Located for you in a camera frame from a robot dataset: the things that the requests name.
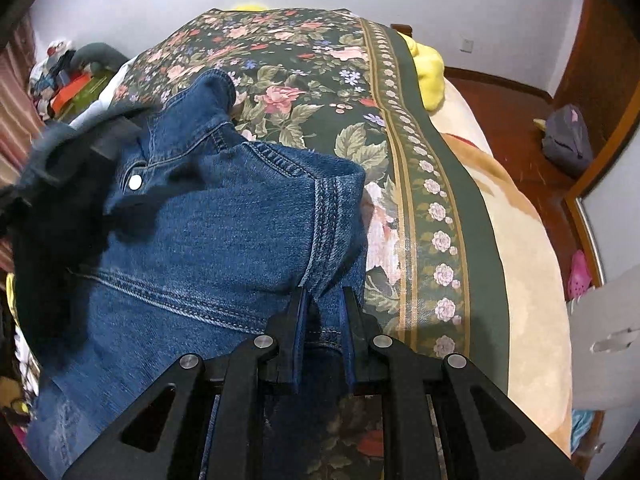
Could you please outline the blue denim jacket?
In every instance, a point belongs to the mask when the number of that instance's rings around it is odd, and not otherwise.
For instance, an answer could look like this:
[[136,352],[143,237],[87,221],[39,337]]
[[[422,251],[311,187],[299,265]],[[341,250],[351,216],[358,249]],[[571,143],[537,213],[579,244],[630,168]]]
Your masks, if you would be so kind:
[[260,334],[297,289],[318,309],[302,394],[268,408],[264,475],[303,478],[318,451],[340,390],[337,306],[344,287],[363,286],[364,172],[332,155],[243,138],[232,124],[235,99],[221,70],[171,98],[141,142],[148,164],[134,168],[104,206],[112,212],[124,195],[160,192],[160,258],[121,266],[111,237],[96,271],[79,280],[91,313],[120,314],[134,332],[121,358],[35,354],[43,376],[26,446],[50,479],[61,478],[179,356],[232,351]]

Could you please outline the pile of clutter clothes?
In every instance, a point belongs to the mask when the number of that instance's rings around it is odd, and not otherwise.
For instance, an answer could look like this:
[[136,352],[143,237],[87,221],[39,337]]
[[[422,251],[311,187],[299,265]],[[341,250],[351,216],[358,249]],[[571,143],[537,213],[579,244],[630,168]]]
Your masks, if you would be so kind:
[[73,68],[75,54],[76,49],[70,40],[54,40],[47,47],[46,58],[38,62],[29,74],[28,95],[44,122],[55,115],[51,105],[54,97],[79,74],[78,68]]

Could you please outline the striped red gold curtain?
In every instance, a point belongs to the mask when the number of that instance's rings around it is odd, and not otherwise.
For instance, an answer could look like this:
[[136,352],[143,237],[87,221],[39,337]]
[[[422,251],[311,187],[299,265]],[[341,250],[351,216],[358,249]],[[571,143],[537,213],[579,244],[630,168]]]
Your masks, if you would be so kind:
[[35,39],[26,14],[1,49],[1,186],[13,184],[40,137],[43,122],[27,93],[29,74],[35,65]]

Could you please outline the white shirt on bed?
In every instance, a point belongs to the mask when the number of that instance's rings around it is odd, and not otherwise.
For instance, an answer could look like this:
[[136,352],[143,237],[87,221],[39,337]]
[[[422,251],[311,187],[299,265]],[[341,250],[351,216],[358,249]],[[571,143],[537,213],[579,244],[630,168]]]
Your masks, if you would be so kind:
[[70,126],[79,129],[85,125],[90,119],[99,116],[105,112],[115,99],[117,88],[122,84],[131,65],[134,64],[135,58],[130,58],[115,74],[115,76],[106,85],[105,89],[100,93],[98,99],[92,102],[89,107],[79,116],[70,122]]

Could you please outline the orange box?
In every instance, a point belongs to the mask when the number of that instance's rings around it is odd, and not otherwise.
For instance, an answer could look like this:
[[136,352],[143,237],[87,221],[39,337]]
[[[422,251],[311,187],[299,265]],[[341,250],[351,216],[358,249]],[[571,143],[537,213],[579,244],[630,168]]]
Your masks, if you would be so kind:
[[83,88],[91,81],[92,76],[88,73],[82,73],[69,84],[58,90],[58,93],[50,101],[50,109],[54,114],[58,114],[62,108],[73,99],[76,94],[81,92]]

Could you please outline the green storage box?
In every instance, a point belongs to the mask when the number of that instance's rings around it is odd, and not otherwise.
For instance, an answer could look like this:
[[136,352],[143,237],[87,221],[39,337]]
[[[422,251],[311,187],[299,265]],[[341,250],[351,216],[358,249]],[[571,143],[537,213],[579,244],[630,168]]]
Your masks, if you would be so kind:
[[56,119],[64,124],[70,124],[74,119],[88,110],[89,106],[99,99],[100,93],[106,88],[108,83],[115,76],[110,70],[102,70],[95,75],[88,75],[89,79],[78,89],[77,92],[64,104]]

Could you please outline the beige mattress sheet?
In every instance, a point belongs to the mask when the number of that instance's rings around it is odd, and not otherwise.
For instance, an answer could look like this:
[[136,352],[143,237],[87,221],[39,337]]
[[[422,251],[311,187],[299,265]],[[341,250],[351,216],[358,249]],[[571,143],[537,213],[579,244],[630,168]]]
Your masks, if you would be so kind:
[[480,188],[509,300],[508,396],[563,451],[570,449],[570,329],[562,274],[576,244],[560,208],[570,180],[541,153],[539,96],[452,78],[431,114]]

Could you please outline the grey pillow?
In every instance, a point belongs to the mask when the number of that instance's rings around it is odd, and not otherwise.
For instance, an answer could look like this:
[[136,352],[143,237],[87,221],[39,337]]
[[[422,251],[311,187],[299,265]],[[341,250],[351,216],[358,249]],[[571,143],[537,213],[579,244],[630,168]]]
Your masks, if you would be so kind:
[[104,70],[117,72],[127,62],[128,58],[119,50],[103,42],[94,42],[75,51],[70,59],[70,69],[75,72],[90,70],[93,74]]

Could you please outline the pink slipper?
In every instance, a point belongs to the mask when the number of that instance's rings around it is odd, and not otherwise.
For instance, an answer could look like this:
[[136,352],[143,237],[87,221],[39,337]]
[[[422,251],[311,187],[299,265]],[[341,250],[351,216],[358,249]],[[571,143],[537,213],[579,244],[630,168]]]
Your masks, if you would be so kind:
[[578,249],[570,260],[570,275],[567,280],[567,295],[570,300],[582,296],[592,284],[592,276],[589,270],[585,253]]

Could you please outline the floral bed cover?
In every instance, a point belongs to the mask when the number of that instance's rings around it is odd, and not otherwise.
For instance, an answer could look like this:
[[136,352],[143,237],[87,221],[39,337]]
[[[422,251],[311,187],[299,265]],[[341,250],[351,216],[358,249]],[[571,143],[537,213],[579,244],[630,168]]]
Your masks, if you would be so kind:
[[[345,11],[207,11],[140,53],[115,103],[164,108],[208,70],[235,86],[245,139],[332,155],[364,172],[362,289],[382,331],[442,359],[469,356],[509,379],[509,303],[480,188],[422,104],[405,40]],[[301,479],[381,479],[377,396],[338,385]]]

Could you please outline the white wardrobe door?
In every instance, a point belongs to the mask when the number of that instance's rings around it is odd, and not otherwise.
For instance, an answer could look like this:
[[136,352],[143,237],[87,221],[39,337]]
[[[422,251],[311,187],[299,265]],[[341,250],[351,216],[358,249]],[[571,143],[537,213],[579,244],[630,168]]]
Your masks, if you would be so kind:
[[[602,284],[639,267],[639,135],[635,133],[613,166],[579,201],[590,240],[596,244]],[[639,401],[604,413],[600,436],[587,446],[588,479],[601,477],[639,423]]]

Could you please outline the grey backpack on floor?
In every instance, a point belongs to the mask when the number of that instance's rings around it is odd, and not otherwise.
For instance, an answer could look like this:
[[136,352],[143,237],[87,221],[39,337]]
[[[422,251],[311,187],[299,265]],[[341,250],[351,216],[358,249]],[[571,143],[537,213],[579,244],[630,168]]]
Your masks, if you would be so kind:
[[593,151],[582,112],[573,104],[555,110],[544,126],[544,157],[564,174],[578,179],[593,162]]

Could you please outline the yellow blanket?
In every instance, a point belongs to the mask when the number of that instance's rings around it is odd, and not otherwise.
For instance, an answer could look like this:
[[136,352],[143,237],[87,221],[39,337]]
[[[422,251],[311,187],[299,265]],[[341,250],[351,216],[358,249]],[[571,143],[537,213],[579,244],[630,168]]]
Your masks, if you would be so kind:
[[432,47],[420,44],[412,38],[412,27],[406,24],[391,24],[404,38],[418,76],[420,96],[424,108],[436,113],[445,101],[445,64],[442,56]]

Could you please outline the wooden door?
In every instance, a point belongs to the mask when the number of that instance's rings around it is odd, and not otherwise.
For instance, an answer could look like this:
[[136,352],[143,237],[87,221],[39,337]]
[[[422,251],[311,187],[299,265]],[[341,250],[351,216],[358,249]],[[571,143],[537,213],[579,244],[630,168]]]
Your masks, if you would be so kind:
[[639,39],[614,0],[584,0],[570,58],[552,105],[582,112],[594,161],[565,196],[576,203],[598,183],[639,125]]

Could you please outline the wall power socket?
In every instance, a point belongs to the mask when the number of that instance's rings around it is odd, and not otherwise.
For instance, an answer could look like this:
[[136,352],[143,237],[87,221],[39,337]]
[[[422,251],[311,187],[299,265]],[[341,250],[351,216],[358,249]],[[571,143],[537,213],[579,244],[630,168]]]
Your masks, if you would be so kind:
[[460,50],[464,53],[473,52],[474,41],[469,39],[463,39]]

